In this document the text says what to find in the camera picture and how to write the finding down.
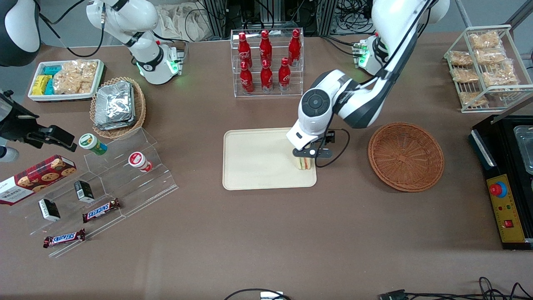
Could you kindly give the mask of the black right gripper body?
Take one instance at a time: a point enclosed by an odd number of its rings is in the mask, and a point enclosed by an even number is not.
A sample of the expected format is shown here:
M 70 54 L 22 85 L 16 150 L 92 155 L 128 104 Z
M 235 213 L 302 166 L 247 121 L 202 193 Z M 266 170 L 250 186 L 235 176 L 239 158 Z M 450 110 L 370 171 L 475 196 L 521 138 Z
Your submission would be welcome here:
M 13 91 L 1 91 L 1 122 L 0 135 L 2 139 L 25 144 L 40 144 L 32 139 L 32 134 L 39 131 L 37 114 L 27 110 L 12 99 Z

